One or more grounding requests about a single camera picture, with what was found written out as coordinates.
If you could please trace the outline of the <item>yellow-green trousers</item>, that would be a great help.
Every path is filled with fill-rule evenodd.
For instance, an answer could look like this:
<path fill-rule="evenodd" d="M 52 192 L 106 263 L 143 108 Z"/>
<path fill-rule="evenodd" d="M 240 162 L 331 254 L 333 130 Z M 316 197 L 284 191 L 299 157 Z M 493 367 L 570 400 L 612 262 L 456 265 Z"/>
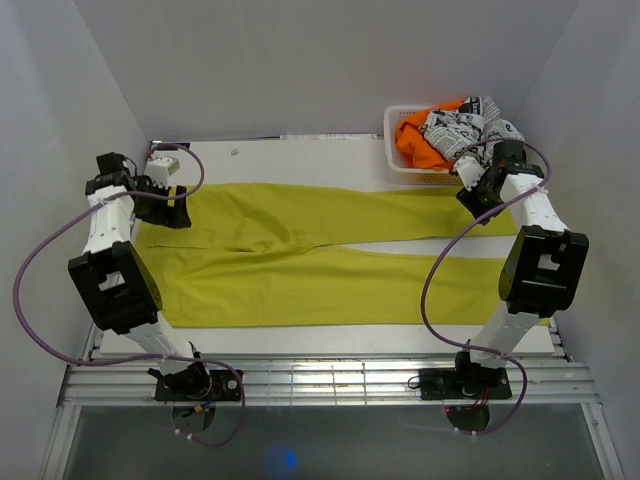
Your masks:
<path fill-rule="evenodd" d="M 177 328 L 481 325 L 496 309 L 498 258 L 372 252 L 379 242 L 506 238 L 509 213 L 485 226 L 451 188 L 361 192 L 235 183 L 187 201 L 187 229 L 142 224 L 135 246 Z"/>

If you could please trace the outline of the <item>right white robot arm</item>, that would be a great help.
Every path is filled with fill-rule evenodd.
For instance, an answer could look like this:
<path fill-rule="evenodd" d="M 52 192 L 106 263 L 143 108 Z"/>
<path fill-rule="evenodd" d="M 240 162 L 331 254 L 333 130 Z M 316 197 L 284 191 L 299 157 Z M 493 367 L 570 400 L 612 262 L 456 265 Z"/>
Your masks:
<path fill-rule="evenodd" d="M 589 241 L 559 218 L 544 189 L 544 174 L 528 163 L 522 142 L 496 142 L 485 171 L 470 158 L 456 166 L 464 183 L 459 202 L 481 224 L 504 207 L 518 233 L 499 275 L 499 307 L 457 354 L 451 382 L 464 397 L 495 393 L 507 398 L 507 355 L 541 320 L 569 308 Z"/>

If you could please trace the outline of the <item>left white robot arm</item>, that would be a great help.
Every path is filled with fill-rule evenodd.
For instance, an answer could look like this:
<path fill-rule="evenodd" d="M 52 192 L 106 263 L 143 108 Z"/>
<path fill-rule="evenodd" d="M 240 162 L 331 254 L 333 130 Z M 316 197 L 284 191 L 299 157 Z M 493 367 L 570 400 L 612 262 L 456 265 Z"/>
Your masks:
<path fill-rule="evenodd" d="M 150 375 L 172 394 L 199 400 L 212 391 L 212 376 L 195 346 L 165 319 L 159 287 L 131 241 L 136 221 L 173 229 L 191 225 L 186 187 L 171 187 L 177 159 L 155 157 L 141 174 L 124 155 L 98 156 L 99 173 L 85 185 L 90 216 L 87 243 L 68 271 L 94 324 L 158 354 Z"/>

